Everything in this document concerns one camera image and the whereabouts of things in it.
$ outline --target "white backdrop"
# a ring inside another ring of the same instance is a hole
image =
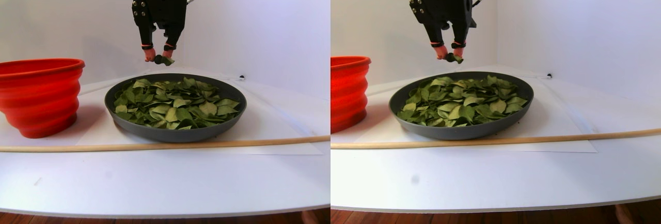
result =
[[[148,69],[132,0],[0,0],[0,61],[76,57],[81,83]],[[195,0],[173,66],[329,99],[330,0]],[[163,31],[154,32],[157,51]]]
[[[477,28],[469,30],[461,68],[496,63],[496,1],[484,0],[473,10]],[[436,59],[408,0],[332,0],[331,9],[331,54],[371,57],[370,85],[442,73],[458,66]],[[443,35],[447,44],[454,40],[451,30]]]
[[[630,99],[661,100],[659,2],[498,0],[498,62]]]

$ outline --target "robotic arm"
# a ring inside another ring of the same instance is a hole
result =
[[[177,42],[186,23],[186,6],[193,0],[133,0],[133,17],[140,32],[142,50],[145,61],[156,64],[172,64],[172,53],[177,49]],[[156,55],[152,42],[152,33],[159,29],[165,30],[163,35],[167,42],[163,47],[163,55]]]
[[[449,62],[463,61],[463,49],[466,47],[466,37],[469,28],[477,28],[473,20],[473,7],[480,3],[477,0],[409,0],[411,11],[418,23],[424,25],[430,42],[436,50],[436,58]],[[448,53],[445,47],[442,30],[448,30],[452,24],[454,42],[451,44],[453,53]]]

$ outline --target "red collapsible bowl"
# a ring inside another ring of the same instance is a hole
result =
[[[367,115],[370,57],[334,56],[330,58],[330,132],[350,128]]]
[[[28,138],[57,134],[76,121],[80,59],[26,59],[0,63],[0,111]]]

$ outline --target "wooden dowel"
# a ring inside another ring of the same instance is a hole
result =
[[[288,145],[330,141],[330,135],[311,136],[288,139],[262,139],[252,141],[211,141],[195,143],[154,143],[154,144],[121,144],[121,145],[94,145],[94,146],[0,146],[0,152],[10,153],[71,153],[71,152],[98,152],[98,151],[135,151],[158,149],[195,149],[195,148],[231,148]]]
[[[589,139],[618,139],[661,134],[661,128],[629,132],[558,135],[545,137],[516,137],[498,139],[472,139],[465,141],[413,141],[413,142],[374,142],[374,143],[331,143],[331,149],[398,149],[398,148],[436,148],[479,145],[522,144],[557,141],[580,141]]]

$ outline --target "wooden floor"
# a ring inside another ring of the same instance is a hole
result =
[[[661,200],[626,204],[635,224],[661,224]],[[618,224],[615,206],[480,214],[383,214],[331,210],[333,224]]]
[[[330,223],[330,209],[314,210],[321,224]],[[0,224],[303,224],[300,212],[250,217],[204,219],[75,219],[0,212]]]

